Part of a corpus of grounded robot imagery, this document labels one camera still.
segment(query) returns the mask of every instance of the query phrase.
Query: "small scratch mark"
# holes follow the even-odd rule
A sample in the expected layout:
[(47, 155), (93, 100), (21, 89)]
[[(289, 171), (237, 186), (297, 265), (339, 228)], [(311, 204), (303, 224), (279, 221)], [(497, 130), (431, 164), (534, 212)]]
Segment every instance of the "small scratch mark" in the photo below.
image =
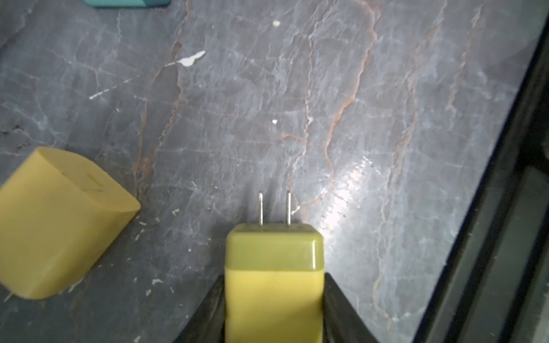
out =
[(129, 78), (129, 79), (127, 79), (126, 81), (123, 81), (123, 82), (119, 83), (118, 85), (114, 85), (114, 86), (112, 86), (112, 87), (110, 87), (110, 88), (104, 89), (104, 90), (102, 90), (101, 92), (96, 93), (96, 94), (90, 96), (89, 99), (90, 99), (90, 100), (93, 100), (93, 99), (95, 99), (96, 97), (99, 97), (99, 96), (101, 96), (101, 95), (103, 95), (103, 94), (105, 94), (105, 93), (107, 93), (107, 92), (112, 91), (112, 90), (115, 89), (115, 88), (118, 88), (118, 87), (120, 87), (120, 86), (122, 86), (122, 85), (124, 85), (124, 84), (126, 84), (126, 83), (128, 83), (128, 82), (130, 82), (130, 81), (132, 81), (132, 80), (133, 80), (134, 78), (136, 78), (136, 77)]
[(71, 293), (74, 290), (74, 288), (82, 282), (82, 280), (84, 280), (84, 278), (81, 278), (80, 281), (78, 281), (77, 283), (69, 287), (69, 293)]
[(473, 16), (473, 19), (471, 19), (471, 28), (469, 30), (469, 33), (467, 34), (467, 44), (465, 47), (465, 51), (461, 54), (461, 63), (460, 67), (457, 70), (456, 78), (454, 79), (452, 88), (450, 90), (450, 95), (448, 96), (448, 102), (446, 103), (446, 110), (452, 112), (452, 118), (450, 119), (450, 126), (448, 128), (448, 131), (451, 131), (453, 129), (453, 126), (456, 121), (456, 114), (457, 109), (454, 107), (454, 102), (456, 101), (456, 95), (460, 91), (461, 84), (463, 82), (463, 78), (465, 77), (465, 65), (467, 63), (467, 55), (469, 54), (471, 50), (471, 44), (474, 37), (474, 31), (477, 27), (477, 23), (480, 19), (480, 15), (482, 13), (482, 10), (484, 8), (484, 5), (486, 3), (480, 5), (475, 9), (475, 15)]
[(293, 211), (291, 212), (291, 215), (293, 216), (297, 211), (299, 211), (300, 208), (301, 208), (301, 206), (298, 205), (298, 207), (296, 207), (295, 210), (293, 210)]

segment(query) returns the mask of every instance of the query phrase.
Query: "yellow power adapter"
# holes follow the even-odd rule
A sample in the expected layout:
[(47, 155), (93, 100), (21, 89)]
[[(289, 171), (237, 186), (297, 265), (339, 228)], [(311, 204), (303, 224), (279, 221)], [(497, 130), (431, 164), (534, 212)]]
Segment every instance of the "yellow power adapter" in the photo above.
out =
[(307, 224), (239, 224), (227, 236), (225, 342), (320, 343), (322, 235)]

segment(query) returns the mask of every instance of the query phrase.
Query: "marble countertop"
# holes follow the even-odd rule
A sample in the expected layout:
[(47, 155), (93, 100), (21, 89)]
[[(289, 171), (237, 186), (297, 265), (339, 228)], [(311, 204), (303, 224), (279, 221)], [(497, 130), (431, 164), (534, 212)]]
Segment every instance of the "marble countertop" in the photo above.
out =
[(0, 341), (171, 342), (222, 273), (228, 231), (257, 220), (257, 193), (278, 222), (291, 190), (366, 326), (410, 342), (548, 9), (1, 1), (0, 183), (56, 147), (143, 210), (70, 291), (0, 299)]

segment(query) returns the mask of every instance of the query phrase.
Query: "white debris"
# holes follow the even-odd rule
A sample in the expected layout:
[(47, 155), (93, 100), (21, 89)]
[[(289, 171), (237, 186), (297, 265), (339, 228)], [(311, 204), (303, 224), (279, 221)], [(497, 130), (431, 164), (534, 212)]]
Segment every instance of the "white debris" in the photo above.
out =
[(80, 284), (82, 282), (82, 280), (84, 280), (84, 278), (81, 278), (80, 281), (78, 281), (77, 283), (75, 283), (74, 285), (69, 287), (69, 293), (71, 293), (72, 290), (74, 290), (74, 287), (78, 286), (78, 284)]
[(177, 61), (177, 63), (181, 63), (184, 67), (190, 67), (194, 64), (194, 62), (198, 59), (201, 59), (206, 54), (206, 51), (202, 50), (197, 53), (195, 53), (192, 56), (184, 57)]

